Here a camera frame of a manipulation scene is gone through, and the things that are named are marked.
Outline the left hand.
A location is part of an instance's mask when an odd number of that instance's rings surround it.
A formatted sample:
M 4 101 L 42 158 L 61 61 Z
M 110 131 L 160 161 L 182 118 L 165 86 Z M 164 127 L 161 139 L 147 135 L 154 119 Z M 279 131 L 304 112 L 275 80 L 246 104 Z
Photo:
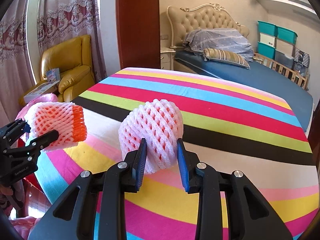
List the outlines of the left hand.
M 0 192 L 5 196 L 12 196 L 13 194 L 11 187 L 4 187 L 3 185 L 0 185 Z

